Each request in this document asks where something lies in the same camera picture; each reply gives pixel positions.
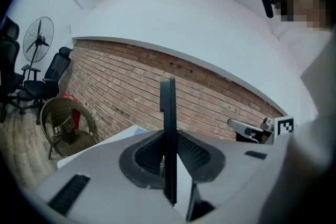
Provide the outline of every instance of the fan stand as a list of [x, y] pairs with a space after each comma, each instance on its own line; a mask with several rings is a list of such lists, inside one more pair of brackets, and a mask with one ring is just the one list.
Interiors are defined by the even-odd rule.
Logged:
[[[33, 62], [34, 62], [34, 59], [35, 59], [35, 56], [36, 56], [38, 46], [42, 46], [42, 45], [40, 45], [40, 44], [35, 45], [35, 51], [34, 51], [32, 59], [31, 59], [32, 61], [30, 62], [30, 67], [33, 66]], [[30, 77], [30, 69], [29, 69], [29, 72], [28, 72], [28, 79], [27, 80], [29, 80], [29, 77]], [[19, 96], [19, 98], [17, 99], [17, 103], [19, 103], [20, 100], [28, 102], [28, 101], [32, 101], [34, 99], [25, 90], [19, 91], [18, 96]]]

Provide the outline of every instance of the red object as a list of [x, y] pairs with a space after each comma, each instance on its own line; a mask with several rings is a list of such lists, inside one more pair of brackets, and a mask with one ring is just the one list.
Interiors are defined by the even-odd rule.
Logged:
[[[62, 93], [61, 97], [68, 98], [68, 99], [76, 101], [76, 98], [73, 95], [71, 95], [71, 94], [64, 94], [64, 93]], [[76, 109], [73, 109], [72, 110], [72, 118], [74, 120], [73, 122], [75, 123], [75, 129], [78, 129], [78, 127], [79, 127], [80, 112], [77, 111]]]

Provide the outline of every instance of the brick wall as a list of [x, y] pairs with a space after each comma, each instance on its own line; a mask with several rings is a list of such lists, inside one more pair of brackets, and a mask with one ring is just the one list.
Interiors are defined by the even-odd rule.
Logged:
[[229, 118], [259, 125], [264, 117], [281, 116], [245, 88], [182, 59], [115, 42], [80, 40], [61, 81], [96, 122], [102, 141], [136, 124], [163, 128], [160, 81], [175, 77], [177, 127], [218, 138], [234, 139]]

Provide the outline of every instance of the wicker basket chair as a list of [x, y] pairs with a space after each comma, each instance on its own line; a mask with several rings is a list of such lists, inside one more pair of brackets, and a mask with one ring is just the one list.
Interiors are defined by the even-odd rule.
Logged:
[[[72, 116], [73, 109], [80, 112], [81, 119], [85, 118], [89, 133], [82, 130], [75, 130], [76, 138], [74, 142], [66, 144], [61, 139], [62, 135], [59, 131], [59, 127], [69, 116]], [[51, 158], [52, 150], [62, 157], [68, 157], [96, 144], [91, 135], [94, 131], [93, 118], [89, 112], [76, 101], [62, 97], [50, 99], [41, 110], [40, 121], [42, 131], [50, 144], [49, 159]], [[50, 130], [47, 126], [49, 123], [52, 128], [52, 134], [48, 131], [48, 129]]]

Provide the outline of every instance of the round wicker chair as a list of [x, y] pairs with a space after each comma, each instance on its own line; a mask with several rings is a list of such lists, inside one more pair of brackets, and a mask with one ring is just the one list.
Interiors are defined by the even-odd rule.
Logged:
[[[89, 132], [75, 130], [75, 141], [71, 144], [66, 144], [61, 139], [59, 127], [69, 116], [72, 116], [73, 109], [80, 112], [81, 120], [83, 118], [86, 120], [85, 125], [88, 127]], [[68, 157], [96, 143], [92, 136], [94, 130], [93, 118], [89, 112], [76, 101], [62, 97], [50, 99], [41, 110], [40, 121], [42, 131], [50, 144], [49, 159], [51, 158], [52, 150], [62, 157]]]

